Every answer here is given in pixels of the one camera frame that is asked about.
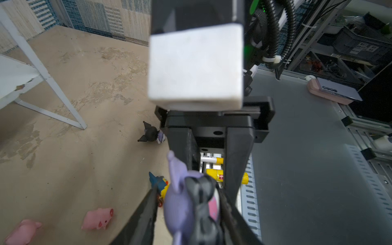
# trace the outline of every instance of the blue and yellow toy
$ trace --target blue and yellow toy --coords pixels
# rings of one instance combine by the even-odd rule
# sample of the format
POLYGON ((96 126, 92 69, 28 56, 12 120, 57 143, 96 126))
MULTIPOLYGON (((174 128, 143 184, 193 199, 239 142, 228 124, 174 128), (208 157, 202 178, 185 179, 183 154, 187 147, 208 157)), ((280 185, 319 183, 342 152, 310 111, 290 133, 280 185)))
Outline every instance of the blue and yellow toy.
POLYGON ((151 172, 149 172, 148 174, 150 176, 151 188, 154 185, 158 185, 158 192, 160 195, 158 199, 158 206, 162 207, 167 188, 169 187, 169 181, 167 181, 163 176, 154 176, 151 172))

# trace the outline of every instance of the white tabletop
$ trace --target white tabletop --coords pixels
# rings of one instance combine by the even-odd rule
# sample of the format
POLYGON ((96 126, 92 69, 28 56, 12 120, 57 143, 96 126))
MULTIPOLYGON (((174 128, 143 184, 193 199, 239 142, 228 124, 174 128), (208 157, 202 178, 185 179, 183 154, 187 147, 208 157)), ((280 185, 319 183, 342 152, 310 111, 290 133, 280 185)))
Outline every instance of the white tabletop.
POLYGON ((33 66, 0 54, 0 99, 39 75, 33 66))

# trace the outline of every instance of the pink pig toy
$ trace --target pink pig toy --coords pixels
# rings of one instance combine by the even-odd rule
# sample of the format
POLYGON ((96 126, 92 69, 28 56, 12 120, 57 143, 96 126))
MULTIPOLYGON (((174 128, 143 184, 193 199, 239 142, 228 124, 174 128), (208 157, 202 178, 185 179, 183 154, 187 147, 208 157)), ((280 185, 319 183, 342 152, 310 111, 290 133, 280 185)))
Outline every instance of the pink pig toy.
POLYGON ((113 217, 113 209, 97 209, 94 211, 89 211, 84 216, 82 230, 91 229, 101 229, 102 227, 106 229, 109 220, 113 217))
POLYGON ((22 220, 20 224, 5 239, 7 245, 27 245, 35 235, 35 231, 42 223, 32 220, 22 220))

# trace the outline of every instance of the perforated metal strip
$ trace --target perforated metal strip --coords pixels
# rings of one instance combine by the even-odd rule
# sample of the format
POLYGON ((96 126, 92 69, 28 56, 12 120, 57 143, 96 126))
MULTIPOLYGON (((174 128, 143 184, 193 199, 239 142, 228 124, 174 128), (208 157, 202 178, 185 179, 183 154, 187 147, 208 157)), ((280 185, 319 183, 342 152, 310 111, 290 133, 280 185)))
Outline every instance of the perforated metal strip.
POLYGON ((254 182, 254 171, 252 155, 249 156, 245 172, 249 176, 249 183, 241 185, 241 207, 242 217, 244 217, 248 226, 252 229, 255 235, 261 241, 260 218, 257 206, 256 185, 254 182))
POLYGON ((361 151, 357 146, 346 145, 351 157, 353 158, 355 165, 361 172, 363 178, 369 184, 374 196, 376 197, 380 207, 385 211, 386 216, 392 223, 392 201, 387 195, 383 185, 380 183, 377 175, 372 171, 368 162, 363 157, 361 151))

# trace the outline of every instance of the black toy figurine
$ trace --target black toy figurine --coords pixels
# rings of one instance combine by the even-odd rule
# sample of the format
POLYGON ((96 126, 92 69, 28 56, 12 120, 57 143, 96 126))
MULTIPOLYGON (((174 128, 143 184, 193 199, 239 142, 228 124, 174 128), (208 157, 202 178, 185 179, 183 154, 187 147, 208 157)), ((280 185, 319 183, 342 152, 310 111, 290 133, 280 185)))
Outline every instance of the black toy figurine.
POLYGON ((156 127, 151 126, 151 124, 146 123, 145 121, 143 121, 143 123, 144 123, 144 135, 142 135, 140 139, 138 139, 138 142, 157 141, 158 144, 160 144, 163 141, 165 141, 166 136, 162 131, 157 130, 156 127))

